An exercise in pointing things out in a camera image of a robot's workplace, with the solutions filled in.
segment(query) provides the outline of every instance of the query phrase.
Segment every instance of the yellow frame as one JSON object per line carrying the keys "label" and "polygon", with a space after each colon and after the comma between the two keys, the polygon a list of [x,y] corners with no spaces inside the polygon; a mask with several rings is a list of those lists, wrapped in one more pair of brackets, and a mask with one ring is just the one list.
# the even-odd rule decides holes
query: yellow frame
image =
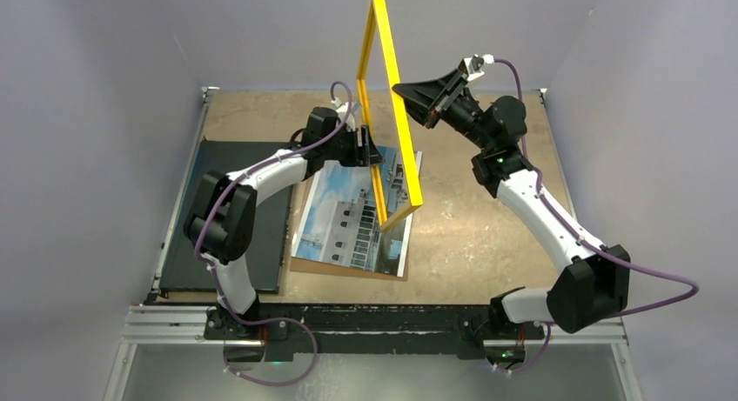
{"label": "yellow frame", "polygon": [[366,92],[366,67],[369,65],[369,56],[372,54],[372,41],[374,40],[374,33],[377,29],[379,29],[379,40],[385,58],[387,83],[389,85],[390,96],[392,97],[392,109],[394,111],[394,121],[397,125],[399,151],[402,156],[402,164],[405,167],[408,195],[408,200],[388,218],[380,169],[378,166],[372,167],[372,186],[374,187],[374,199],[377,203],[377,218],[381,224],[381,230],[388,231],[397,222],[413,214],[415,210],[423,205],[423,194],[420,191],[418,165],[415,163],[415,151],[413,149],[413,141],[410,138],[410,124],[407,121],[405,102],[399,95],[392,91],[392,86],[399,83],[399,69],[397,67],[397,57],[394,53],[390,19],[387,14],[385,0],[372,0],[369,5],[369,17],[366,19],[364,43],[361,47],[359,70],[356,74],[356,85],[359,89],[359,101],[361,101],[361,114],[364,118],[364,124],[369,126],[369,131],[373,135],[372,113],[369,107],[369,95]]}

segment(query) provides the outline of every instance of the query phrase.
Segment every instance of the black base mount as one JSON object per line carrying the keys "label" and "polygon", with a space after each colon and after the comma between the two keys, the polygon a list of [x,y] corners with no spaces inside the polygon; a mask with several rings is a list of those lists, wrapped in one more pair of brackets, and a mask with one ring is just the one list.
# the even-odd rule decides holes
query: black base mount
{"label": "black base mount", "polygon": [[[520,356],[520,347],[490,346],[484,341],[514,341],[521,329],[528,340],[544,337],[532,323],[501,324],[491,317],[489,305],[260,303],[246,315],[256,311],[258,319],[289,317],[307,325],[320,353],[447,354],[510,364],[514,352]],[[229,340],[264,337],[267,362],[292,361],[294,353],[312,351],[310,338],[295,324],[275,321],[265,328],[246,327],[219,305],[208,310],[205,339],[224,340],[227,345]]]}

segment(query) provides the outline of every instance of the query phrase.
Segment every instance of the white wall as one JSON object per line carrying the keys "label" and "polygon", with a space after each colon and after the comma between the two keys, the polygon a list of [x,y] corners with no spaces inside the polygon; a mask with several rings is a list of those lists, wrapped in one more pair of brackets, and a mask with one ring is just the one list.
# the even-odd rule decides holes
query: white wall
{"label": "white wall", "polygon": [[[324,89],[355,78],[369,0],[159,1],[201,84]],[[548,86],[595,2],[387,0],[400,75],[441,77],[489,52],[513,61],[526,89]],[[370,63],[367,84],[386,87],[381,61]],[[513,87],[505,67],[478,85]]]}
{"label": "white wall", "polygon": [[[738,399],[738,0],[599,0],[547,93],[583,224],[697,297],[627,318],[647,400]],[[634,274],[631,307],[684,287]]]}
{"label": "white wall", "polygon": [[0,399],[100,399],[198,85],[153,0],[0,0]]}

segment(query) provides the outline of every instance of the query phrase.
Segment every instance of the photograph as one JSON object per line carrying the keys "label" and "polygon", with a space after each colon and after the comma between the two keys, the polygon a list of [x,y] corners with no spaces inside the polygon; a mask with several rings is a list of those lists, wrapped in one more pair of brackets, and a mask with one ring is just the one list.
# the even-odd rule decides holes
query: photograph
{"label": "photograph", "polygon": [[[407,199],[402,157],[397,149],[377,146],[387,216]],[[415,153],[420,167],[421,153]],[[345,168],[326,162],[315,174],[305,211],[292,243],[292,256],[363,271],[402,277],[413,216],[382,232],[369,168]]]}

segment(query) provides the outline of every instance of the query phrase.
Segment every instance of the wooden tabletop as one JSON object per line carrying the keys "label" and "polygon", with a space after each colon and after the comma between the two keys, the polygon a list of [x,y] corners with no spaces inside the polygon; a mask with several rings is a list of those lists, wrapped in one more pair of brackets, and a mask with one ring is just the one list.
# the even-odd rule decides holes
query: wooden tabletop
{"label": "wooden tabletop", "polygon": [[[475,95],[482,108],[495,95]],[[567,194],[538,95],[525,96],[531,162],[565,208]],[[387,93],[370,93],[374,142],[396,146]],[[218,92],[203,135],[216,141],[286,141],[304,127],[313,107],[331,106],[319,92]],[[551,286],[554,266],[525,225],[477,184],[471,158],[478,153],[459,133],[439,123],[433,130],[411,121],[413,146],[423,152],[420,185],[424,204],[415,212],[407,280],[339,277],[290,271],[289,243],[299,224],[305,185],[292,197],[288,245],[279,295],[265,302],[486,304],[518,286]],[[171,293],[173,301],[212,301],[213,294]]]}

